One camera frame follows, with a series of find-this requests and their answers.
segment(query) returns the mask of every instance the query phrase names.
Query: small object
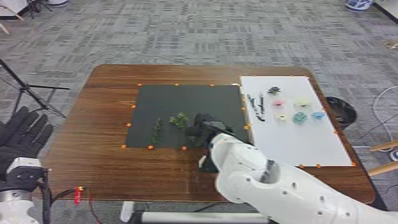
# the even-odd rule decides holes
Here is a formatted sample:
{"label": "small object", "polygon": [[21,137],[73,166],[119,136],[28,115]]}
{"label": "small object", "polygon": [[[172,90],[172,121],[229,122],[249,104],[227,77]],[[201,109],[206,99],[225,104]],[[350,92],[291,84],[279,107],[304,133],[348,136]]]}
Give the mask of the small object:
{"label": "small object", "polygon": [[74,205],[78,205],[81,202],[81,191],[81,187],[74,187]]}
{"label": "small object", "polygon": [[263,117],[259,116],[259,112],[257,112],[257,108],[256,108],[256,102],[254,102],[256,99],[250,97],[249,94],[247,94],[247,99],[249,99],[249,101],[250,101],[250,106],[252,106],[252,110],[254,110],[254,113],[256,113],[257,120],[259,120],[261,122],[264,122],[264,119],[263,119]]}
{"label": "small object", "polygon": [[318,120],[320,120],[325,116],[327,116],[327,115],[325,115],[323,112],[314,112],[314,113],[312,113],[312,118],[318,119]]}
{"label": "small object", "polygon": [[177,113],[176,117],[170,117],[170,123],[176,125],[177,129],[185,129],[188,117],[183,113]]}
{"label": "small object", "polygon": [[305,120],[307,120],[307,115],[302,112],[298,112],[293,116],[293,122],[296,124],[302,124]]}
{"label": "small object", "polygon": [[364,11],[375,0],[346,0],[344,7],[353,11]]}
{"label": "small object", "polygon": [[286,115],[284,115],[284,114],[279,114],[279,115],[277,115],[277,120],[279,120],[279,121],[286,121]]}
{"label": "small object", "polygon": [[282,104],[284,104],[284,101],[282,100],[275,100],[272,104],[273,104],[275,107],[280,107]]}
{"label": "small object", "polygon": [[264,96],[263,96],[263,93],[259,93],[259,112],[261,112],[261,115],[264,116]]}
{"label": "small object", "polygon": [[272,95],[277,95],[279,92],[280,92],[280,88],[273,86],[273,87],[268,89],[268,93],[270,93]]}
{"label": "small object", "polygon": [[312,104],[312,102],[311,102],[311,100],[309,99],[298,99],[296,101],[295,101],[295,105],[298,106],[298,107],[307,107],[307,106],[311,106],[311,104]]}
{"label": "small object", "polygon": [[156,145],[158,144],[161,126],[163,126],[163,122],[161,122],[161,119],[158,118],[158,121],[156,121],[156,124],[154,124],[154,127],[153,127],[153,140],[151,140],[151,145]]}

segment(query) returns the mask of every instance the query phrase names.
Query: table leg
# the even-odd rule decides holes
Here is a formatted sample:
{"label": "table leg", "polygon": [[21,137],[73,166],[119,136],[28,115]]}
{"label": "table leg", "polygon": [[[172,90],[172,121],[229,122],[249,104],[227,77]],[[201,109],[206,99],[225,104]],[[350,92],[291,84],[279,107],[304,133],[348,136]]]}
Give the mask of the table leg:
{"label": "table leg", "polygon": [[0,28],[2,28],[3,32],[9,34],[9,30],[5,29],[5,26],[2,23],[0,23]]}
{"label": "table leg", "polygon": [[124,201],[122,202],[122,207],[121,207],[121,221],[128,222],[133,214],[133,206],[135,202],[133,201]]}

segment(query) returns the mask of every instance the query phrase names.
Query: white board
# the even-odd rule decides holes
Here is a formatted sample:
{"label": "white board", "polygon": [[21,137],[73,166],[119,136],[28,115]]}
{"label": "white board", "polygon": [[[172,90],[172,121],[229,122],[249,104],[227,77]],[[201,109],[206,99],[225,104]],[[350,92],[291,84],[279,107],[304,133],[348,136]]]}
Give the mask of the white board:
{"label": "white board", "polygon": [[[277,95],[268,94],[272,87],[280,88]],[[312,112],[321,112],[323,107],[314,89],[305,76],[241,76],[241,92],[245,94],[245,108],[249,112],[252,140],[268,159],[286,162],[293,166],[352,166],[350,156],[336,134],[328,116],[318,120]],[[264,122],[256,118],[247,94],[259,104],[263,93]],[[273,100],[282,100],[280,107]],[[305,99],[311,105],[300,107],[296,100]],[[293,122],[296,112],[305,113],[307,120],[302,124]]]}

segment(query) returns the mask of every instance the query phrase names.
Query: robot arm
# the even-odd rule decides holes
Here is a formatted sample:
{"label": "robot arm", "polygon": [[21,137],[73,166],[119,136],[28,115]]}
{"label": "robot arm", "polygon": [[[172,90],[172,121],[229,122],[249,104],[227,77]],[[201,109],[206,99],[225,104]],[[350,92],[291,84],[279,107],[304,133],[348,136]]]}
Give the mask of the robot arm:
{"label": "robot arm", "polygon": [[222,196],[234,203],[247,202],[277,223],[398,223],[398,213],[346,197],[296,167],[268,160],[231,135],[213,137],[209,151]]}

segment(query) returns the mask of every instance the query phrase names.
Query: carpet floor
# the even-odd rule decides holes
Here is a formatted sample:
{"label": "carpet floor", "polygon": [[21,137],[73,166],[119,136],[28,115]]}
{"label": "carpet floor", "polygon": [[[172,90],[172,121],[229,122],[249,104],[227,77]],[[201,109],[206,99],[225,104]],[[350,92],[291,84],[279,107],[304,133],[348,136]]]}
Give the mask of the carpet floor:
{"label": "carpet floor", "polygon": [[[71,0],[64,8],[42,9],[35,19],[28,14],[25,18],[25,22],[2,21],[10,35],[0,33],[0,58],[28,83],[71,88],[53,97],[65,114],[99,64],[298,65],[312,71],[325,95],[344,99],[357,109],[357,122],[344,130],[352,144],[389,141],[382,127],[359,139],[378,125],[375,96],[398,85],[398,51],[384,46],[384,41],[398,39],[398,26],[375,8],[352,12],[343,0]],[[3,71],[0,77],[14,85]],[[382,120],[398,113],[396,94],[394,90],[385,93],[375,107]],[[16,95],[0,82],[3,121]],[[21,103],[35,109],[28,98]],[[51,116],[51,123],[57,135],[64,119]],[[398,119],[387,127],[398,137]],[[368,148],[357,148],[357,154],[366,169],[391,161]],[[373,183],[387,207],[398,211],[398,172],[375,176]],[[115,223],[121,203],[96,202],[94,206],[103,223]],[[197,206],[149,204],[156,211],[186,211]],[[217,209],[252,211],[240,205]],[[58,202],[53,216],[53,223],[94,222],[87,204],[76,207],[71,201]]]}

